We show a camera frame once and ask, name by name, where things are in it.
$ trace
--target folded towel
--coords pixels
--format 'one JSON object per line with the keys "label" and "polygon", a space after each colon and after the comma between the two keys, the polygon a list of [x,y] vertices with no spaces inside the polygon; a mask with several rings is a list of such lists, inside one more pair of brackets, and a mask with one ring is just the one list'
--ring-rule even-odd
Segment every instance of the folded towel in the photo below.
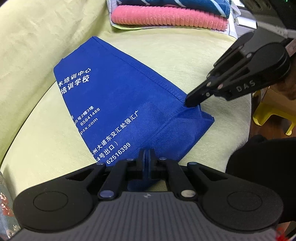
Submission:
{"label": "folded towel", "polygon": [[213,13],[179,7],[118,6],[111,20],[128,25],[173,25],[226,30],[228,20]]}
{"label": "folded towel", "polygon": [[210,12],[229,18],[229,0],[117,0],[119,5],[177,6]]}

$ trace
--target blue fabric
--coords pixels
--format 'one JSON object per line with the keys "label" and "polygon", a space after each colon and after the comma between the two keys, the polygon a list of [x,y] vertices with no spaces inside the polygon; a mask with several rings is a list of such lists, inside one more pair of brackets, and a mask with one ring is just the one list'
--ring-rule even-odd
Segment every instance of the blue fabric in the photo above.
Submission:
{"label": "blue fabric", "polygon": [[119,5],[177,6],[203,10],[229,18],[229,0],[117,0]]}
{"label": "blue fabric", "polygon": [[140,148],[179,161],[214,122],[200,106],[185,107],[186,94],[167,79],[97,37],[54,74],[83,140],[107,166]]}

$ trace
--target metal screw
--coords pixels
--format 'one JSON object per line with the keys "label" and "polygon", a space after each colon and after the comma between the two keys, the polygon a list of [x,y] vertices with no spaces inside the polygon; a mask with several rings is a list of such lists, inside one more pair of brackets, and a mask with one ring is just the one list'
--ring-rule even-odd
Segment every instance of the metal screw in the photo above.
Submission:
{"label": "metal screw", "polygon": [[217,87],[218,90],[222,89],[223,84],[219,84],[219,86]]}
{"label": "metal screw", "polygon": [[193,191],[193,190],[183,190],[183,191],[181,192],[181,195],[182,195],[183,197],[194,197],[194,196],[196,195],[196,192]]}
{"label": "metal screw", "polygon": [[114,196],[114,192],[112,192],[111,190],[104,190],[100,192],[100,196],[103,198],[110,198]]}

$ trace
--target pink towel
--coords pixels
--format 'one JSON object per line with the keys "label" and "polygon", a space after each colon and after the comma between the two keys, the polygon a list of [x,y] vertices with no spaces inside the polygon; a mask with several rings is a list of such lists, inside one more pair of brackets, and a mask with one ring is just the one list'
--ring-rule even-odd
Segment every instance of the pink towel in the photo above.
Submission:
{"label": "pink towel", "polygon": [[120,5],[111,20],[128,25],[173,25],[226,30],[228,19],[213,13],[180,7]]}

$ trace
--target brown floor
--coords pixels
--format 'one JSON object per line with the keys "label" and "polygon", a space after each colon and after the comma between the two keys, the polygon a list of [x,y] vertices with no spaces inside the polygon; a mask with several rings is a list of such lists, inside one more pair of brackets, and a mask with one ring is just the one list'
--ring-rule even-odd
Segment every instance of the brown floor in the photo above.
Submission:
{"label": "brown floor", "polygon": [[[258,99],[253,98],[252,107],[253,111],[258,106]],[[263,126],[256,125],[253,120],[251,121],[250,134],[249,137],[252,137],[257,134],[261,134],[267,139],[278,139],[278,138],[288,138],[296,137],[296,128],[292,130],[292,134],[287,136],[286,130],[288,130],[290,122],[282,117],[272,115]]]}

